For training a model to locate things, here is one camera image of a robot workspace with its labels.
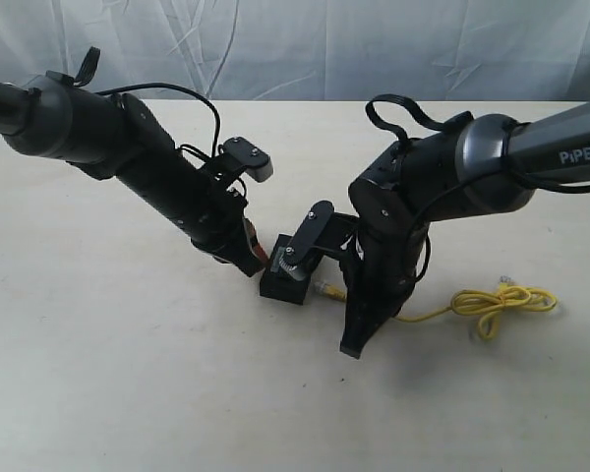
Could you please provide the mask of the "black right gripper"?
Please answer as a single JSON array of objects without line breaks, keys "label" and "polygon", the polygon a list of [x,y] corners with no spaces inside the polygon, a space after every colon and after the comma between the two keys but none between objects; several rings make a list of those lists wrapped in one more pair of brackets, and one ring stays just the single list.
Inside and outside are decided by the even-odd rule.
[{"label": "black right gripper", "polygon": [[339,343],[341,353],[360,359],[377,331],[395,316],[412,294],[423,237],[354,236],[341,263],[347,288],[347,311]]}]

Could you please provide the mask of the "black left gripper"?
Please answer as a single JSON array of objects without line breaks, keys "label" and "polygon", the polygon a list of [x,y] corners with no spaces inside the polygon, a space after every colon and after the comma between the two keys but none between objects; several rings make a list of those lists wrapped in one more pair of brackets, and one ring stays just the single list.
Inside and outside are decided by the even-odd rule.
[{"label": "black left gripper", "polygon": [[259,272],[259,261],[267,261],[268,255],[250,219],[244,220],[250,248],[246,245],[234,247],[234,242],[242,234],[246,205],[245,195],[237,189],[211,187],[176,217],[176,226],[197,249],[216,259],[225,259],[251,277]]}]

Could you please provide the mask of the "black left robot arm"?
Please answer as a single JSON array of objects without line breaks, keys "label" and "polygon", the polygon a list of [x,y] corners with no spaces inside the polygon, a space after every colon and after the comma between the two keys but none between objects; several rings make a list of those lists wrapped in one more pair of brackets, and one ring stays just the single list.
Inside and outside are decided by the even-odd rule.
[{"label": "black left robot arm", "polygon": [[209,151],[177,144],[135,93],[153,83],[87,89],[100,51],[89,49],[79,72],[48,71],[17,87],[0,82],[0,136],[14,151],[64,161],[103,181],[117,179],[174,224],[199,251],[253,276],[268,257],[245,215],[247,174],[256,182],[273,172],[267,153],[242,137],[220,137],[221,118],[201,94],[163,84],[204,104],[214,131]]}]

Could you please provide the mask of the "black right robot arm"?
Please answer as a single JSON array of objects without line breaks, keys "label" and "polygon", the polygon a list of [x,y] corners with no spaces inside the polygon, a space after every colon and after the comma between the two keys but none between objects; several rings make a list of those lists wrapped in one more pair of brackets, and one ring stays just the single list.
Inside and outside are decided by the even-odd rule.
[{"label": "black right robot arm", "polygon": [[423,277],[433,223],[513,212],[538,190],[590,193],[590,102],[536,122],[470,112],[439,122],[414,100],[387,93],[365,112],[395,140],[348,189],[358,217],[341,266],[347,307],[339,349],[352,358]]}]

